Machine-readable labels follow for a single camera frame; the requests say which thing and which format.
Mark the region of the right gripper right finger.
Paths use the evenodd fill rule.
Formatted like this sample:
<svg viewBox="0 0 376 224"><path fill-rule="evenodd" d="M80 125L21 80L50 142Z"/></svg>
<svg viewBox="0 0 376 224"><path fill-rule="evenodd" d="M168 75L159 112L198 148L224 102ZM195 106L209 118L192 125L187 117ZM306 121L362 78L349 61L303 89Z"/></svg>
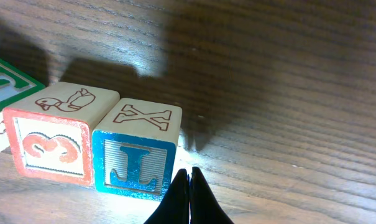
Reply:
<svg viewBox="0 0 376 224"><path fill-rule="evenodd" d="M192 167L190 180L191 224L233 224L218 204L199 167Z"/></svg>

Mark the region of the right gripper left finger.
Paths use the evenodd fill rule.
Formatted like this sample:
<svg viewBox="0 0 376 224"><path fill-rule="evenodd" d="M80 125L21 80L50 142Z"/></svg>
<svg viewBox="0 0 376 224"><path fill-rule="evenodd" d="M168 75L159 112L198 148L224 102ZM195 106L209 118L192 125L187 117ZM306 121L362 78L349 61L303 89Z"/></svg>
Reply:
<svg viewBox="0 0 376 224"><path fill-rule="evenodd" d="M188 224L189 181L186 169L180 169L157 209L144 224Z"/></svg>

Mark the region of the blue letter I block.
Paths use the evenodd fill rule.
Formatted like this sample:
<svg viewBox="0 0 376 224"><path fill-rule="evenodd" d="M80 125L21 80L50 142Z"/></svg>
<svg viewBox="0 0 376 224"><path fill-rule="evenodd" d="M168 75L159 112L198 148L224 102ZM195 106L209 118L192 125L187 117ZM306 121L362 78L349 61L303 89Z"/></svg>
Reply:
<svg viewBox="0 0 376 224"><path fill-rule="evenodd" d="M172 181L181 118L179 106L121 99L92 133L95 189L160 201Z"/></svg>

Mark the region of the red number 3 block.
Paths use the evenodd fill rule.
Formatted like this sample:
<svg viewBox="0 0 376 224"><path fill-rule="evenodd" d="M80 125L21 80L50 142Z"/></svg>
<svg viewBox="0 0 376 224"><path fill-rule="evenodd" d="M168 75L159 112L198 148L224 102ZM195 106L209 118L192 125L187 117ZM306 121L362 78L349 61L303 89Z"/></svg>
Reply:
<svg viewBox="0 0 376 224"><path fill-rule="evenodd" d="M114 90L58 82L4 108L18 173L93 185L92 132L119 99Z"/></svg>

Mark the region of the green number 5 block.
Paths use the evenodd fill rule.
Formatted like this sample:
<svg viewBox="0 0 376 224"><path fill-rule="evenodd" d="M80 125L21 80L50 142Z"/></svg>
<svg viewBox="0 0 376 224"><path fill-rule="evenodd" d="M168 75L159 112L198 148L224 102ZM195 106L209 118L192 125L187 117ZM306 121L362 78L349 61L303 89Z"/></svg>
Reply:
<svg viewBox="0 0 376 224"><path fill-rule="evenodd" d="M44 88L36 79L0 59L0 152L9 147L3 109Z"/></svg>

